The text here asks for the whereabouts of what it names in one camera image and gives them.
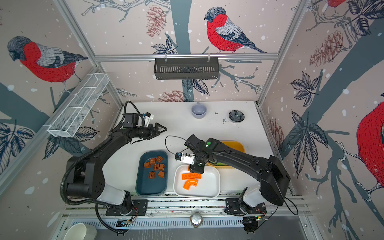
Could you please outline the orange lego brick top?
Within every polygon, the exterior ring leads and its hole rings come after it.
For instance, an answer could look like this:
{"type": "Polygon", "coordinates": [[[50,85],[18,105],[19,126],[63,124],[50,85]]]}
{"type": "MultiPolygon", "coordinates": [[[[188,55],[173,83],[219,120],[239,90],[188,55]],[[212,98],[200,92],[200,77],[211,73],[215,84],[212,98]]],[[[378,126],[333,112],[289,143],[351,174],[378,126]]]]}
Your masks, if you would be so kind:
{"type": "Polygon", "coordinates": [[[202,174],[191,173],[191,178],[192,179],[201,179],[202,178],[202,174]]]}

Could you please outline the orange curved lego arch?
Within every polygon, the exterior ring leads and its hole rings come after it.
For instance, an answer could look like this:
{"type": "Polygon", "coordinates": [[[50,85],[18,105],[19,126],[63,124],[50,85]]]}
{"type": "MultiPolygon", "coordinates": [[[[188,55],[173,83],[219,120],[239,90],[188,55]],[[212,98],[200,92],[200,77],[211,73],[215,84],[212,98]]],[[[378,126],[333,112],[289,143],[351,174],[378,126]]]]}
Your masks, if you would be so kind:
{"type": "Polygon", "coordinates": [[[187,191],[190,190],[191,187],[197,187],[199,180],[198,179],[188,179],[186,180],[183,188],[187,191]]]}

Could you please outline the brown lego brick front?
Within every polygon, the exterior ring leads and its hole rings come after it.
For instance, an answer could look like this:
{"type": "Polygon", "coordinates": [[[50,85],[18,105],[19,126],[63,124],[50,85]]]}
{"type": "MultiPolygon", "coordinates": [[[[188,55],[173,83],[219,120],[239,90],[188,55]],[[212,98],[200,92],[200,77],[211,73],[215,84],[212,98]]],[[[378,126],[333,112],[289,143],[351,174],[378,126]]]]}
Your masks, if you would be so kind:
{"type": "Polygon", "coordinates": [[[158,156],[157,158],[156,158],[156,162],[157,163],[161,163],[163,161],[163,158],[161,157],[161,156],[158,156]]]}

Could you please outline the orange lego plate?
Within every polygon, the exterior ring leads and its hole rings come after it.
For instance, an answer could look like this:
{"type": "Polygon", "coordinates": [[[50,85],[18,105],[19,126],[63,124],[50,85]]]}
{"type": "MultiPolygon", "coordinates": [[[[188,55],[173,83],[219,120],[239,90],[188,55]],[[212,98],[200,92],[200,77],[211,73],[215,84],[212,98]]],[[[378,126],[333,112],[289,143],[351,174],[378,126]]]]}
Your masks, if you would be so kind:
{"type": "Polygon", "coordinates": [[[191,175],[191,173],[185,173],[185,174],[182,174],[182,180],[190,180],[190,179],[193,179],[193,175],[191,175]]]}

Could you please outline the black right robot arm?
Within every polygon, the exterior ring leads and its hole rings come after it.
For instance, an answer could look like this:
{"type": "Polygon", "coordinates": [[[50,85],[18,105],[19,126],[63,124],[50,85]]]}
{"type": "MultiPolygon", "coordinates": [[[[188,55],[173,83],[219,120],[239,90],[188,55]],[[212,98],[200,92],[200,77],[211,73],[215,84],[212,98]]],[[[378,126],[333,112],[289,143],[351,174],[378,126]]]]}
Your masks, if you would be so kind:
{"type": "Polygon", "coordinates": [[[258,189],[245,188],[239,199],[227,203],[225,213],[234,216],[263,213],[258,205],[269,202],[275,206],[283,206],[291,181],[281,160],[275,156],[268,159],[252,156],[228,147],[219,140],[209,138],[206,142],[191,135],[185,146],[191,150],[193,162],[190,170],[203,174],[208,162],[220,162],[229,165],[254,178],[260,183],[258,189]]]}

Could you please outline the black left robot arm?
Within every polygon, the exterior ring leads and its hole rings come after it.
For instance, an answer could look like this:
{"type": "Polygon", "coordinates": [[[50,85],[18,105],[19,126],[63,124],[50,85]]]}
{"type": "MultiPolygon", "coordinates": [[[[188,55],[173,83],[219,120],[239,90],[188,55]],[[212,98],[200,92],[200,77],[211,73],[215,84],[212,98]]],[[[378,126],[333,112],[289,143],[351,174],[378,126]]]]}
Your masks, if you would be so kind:
{"type": "Polygon", "coordinates": [[[66,204],[117,207],[122,209],[124,215],[135,209],[130,192],[106,183],[103,167],[126,144],[149,141],[166,132],[167,128],[159,123],[152,124],[150,113],[142,114],[139,110],[128,113],[128,105],[133,105],[133,102],[125,102],[122,118],[102,143],[88,153],[68,160],[60,183],[60,195],[66,204]]]}

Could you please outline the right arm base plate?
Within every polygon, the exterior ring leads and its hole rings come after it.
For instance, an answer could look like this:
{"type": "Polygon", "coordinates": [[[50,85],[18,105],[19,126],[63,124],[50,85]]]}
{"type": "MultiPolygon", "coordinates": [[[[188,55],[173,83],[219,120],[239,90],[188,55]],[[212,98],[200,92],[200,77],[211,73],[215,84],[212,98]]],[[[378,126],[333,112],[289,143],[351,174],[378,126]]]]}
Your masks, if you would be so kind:
{"type": "Polygon", "coordinates": [[[228,215],[242,217],[245,215],[266,215],[267,210],[265,204],[259,204],[256,207],[250,207],[245,202],[236,198],[225,199],[226,207],[224,212],[228,215]]]}

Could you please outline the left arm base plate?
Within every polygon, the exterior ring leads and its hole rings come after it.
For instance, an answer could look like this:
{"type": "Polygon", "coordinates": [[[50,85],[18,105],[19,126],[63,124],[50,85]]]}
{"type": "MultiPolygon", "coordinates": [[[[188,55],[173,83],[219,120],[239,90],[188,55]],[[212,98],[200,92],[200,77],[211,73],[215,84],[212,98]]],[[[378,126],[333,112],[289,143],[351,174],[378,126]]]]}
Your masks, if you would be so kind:
{"type": "Polygon", "coordinates": [[[123,216],[144,216],[148,208],[148,200],[131,200],[122,205],[108,205],[106,216],[123,217],[123,216]]]}

